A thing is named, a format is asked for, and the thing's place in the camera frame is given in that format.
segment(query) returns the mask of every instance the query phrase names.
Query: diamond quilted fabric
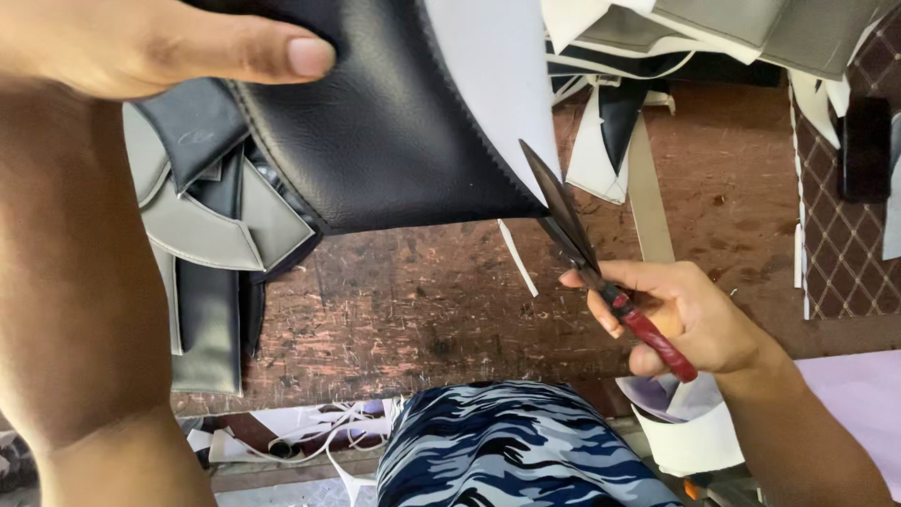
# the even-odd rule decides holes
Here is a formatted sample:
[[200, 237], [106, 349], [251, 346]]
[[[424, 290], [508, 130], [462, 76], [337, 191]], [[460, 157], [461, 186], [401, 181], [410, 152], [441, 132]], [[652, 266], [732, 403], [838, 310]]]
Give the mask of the diamond quilted fabric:
[[[901, 110], [901, 9], [863, 43], [848, 79], [853, 97], [884, 97]], [[795, 115], [810, 318], [901, 313], [901, 263], [880, 260], [885, 205], [839, 200], [840, 154], [796, 106]]]

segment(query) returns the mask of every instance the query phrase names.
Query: fingernail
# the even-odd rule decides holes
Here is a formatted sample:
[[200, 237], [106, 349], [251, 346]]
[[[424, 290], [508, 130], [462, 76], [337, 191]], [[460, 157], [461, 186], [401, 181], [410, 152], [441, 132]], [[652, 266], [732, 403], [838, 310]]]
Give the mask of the fingernail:
[[287, 44], [291, 69], [302, 78], [324, 76], [335, 63], [335, 49], [322, 39], [293, 39]]

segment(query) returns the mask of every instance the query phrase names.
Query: wooden board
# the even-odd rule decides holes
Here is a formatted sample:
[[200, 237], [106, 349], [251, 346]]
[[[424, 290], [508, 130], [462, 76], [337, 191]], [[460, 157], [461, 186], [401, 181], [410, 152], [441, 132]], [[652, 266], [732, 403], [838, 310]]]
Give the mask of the wooden board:
[[[795, 358], [894, 349], [901, 317], [804, 322], [792, 288], [798, 214], [785, 89], [678, 84], [678, 114], [645, 112], [677, 259], [698, 263]], [[555, 123], [563, 166], [581, 115]], [[604, 259], [641, 259], [628, 204], [575, 189]], [[326, 238], [268, 286], [243, 398], [173, 394], [177, 415], [384, 398], [489, 379], [584, 383], [627, 374], [630, 340], [605, 335], [532, 220], [509, 220], [533, 299], [495, 222]]]

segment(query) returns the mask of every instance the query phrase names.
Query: white leather strip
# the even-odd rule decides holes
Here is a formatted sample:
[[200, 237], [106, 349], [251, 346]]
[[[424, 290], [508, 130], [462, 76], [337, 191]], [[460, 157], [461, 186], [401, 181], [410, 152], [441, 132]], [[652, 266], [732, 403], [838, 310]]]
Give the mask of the white leather strip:
[[122, 120], [134, 193], [138, 198], [138, 206], [144, 207], [162, 187], [168, 174], [166, 148], [137, 107], [122, 104]]
[[242, 177], [241, 221], [268, 271], [314, 232], [246, 159]]
[[177, 197], [171, 178], [142, 210], [141, 218], [150, 240], [176, 257], [211, 268], [264, 271], [247, 226], [188, 194]]

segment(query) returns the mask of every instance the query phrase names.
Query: black leather panel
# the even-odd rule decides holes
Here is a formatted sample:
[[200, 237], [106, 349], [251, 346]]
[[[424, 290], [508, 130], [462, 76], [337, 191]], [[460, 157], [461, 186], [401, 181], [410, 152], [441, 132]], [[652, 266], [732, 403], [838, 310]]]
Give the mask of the black leather panel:
[[216, 213], [241, 219], [241, 172], [244, 168], [244, 146], [232, 148], [224, 157], [219, 181], [198, 180], [187, 193]]
[[601, 134], [607, 156], [619, 174], [623, 159], [629, 150], [632, 130], [642, 112], [644, 98], [651, 88], [649, 80], [623, 78], [618, 87], [598, 87], [597, 105], [600, 108]]
[[540, 217], [469, 115], [421, 2], [193, 0], [320, 33], [338, 51], [315, 83], [233, 83], [250, 129], [326, 234]]
[[[548, 54], [553, 54], [554, 49], [551, 41], [545, 42], [544, 45]], [[638, 76], [639, 78], [653, 78], [682, 63], [682, 61], [685, 60], [685, 57], [688, 56], [688, 52], [666, 53], [646, 58], [629, 58], [612, 55], [602, 51], [594, 51], [579, 46], [567, 46], [560, 52], [560, 56], [584, 60], [585, 62], [590, 63], [598, 63], [620, 70], [621, 72], [627, 72], [633, 76]], [[548, 64], [548, 70], [552, 75], [597, 73], [596, 70], [581, 68], [577, 65], [567, 65], [555, 62]]]
[[[237, 218], [243, 160], [243, 147], [232, 149], [223, 159], [222, 179], [195, 182], [191, 195], [216, 213]], [[183, 259], [176, 270], [185, 353], [172, 356], [172, 390], [241, 394], [241, 274]]]
[[241, 394], [238, 272], [176, 262], [185, 353], [172, 356], [172, 391]]
[[257, 354], [259, 333], [266, 315], [266, 284], [253, 283], [249, 272], [240, 272], [238, 292], [241, 306], [241, 355], [244, 359]]
[[241, 110], [218, 79], [190, 79], [135, 105], [166, 147], [179, 194], [249, 133]]

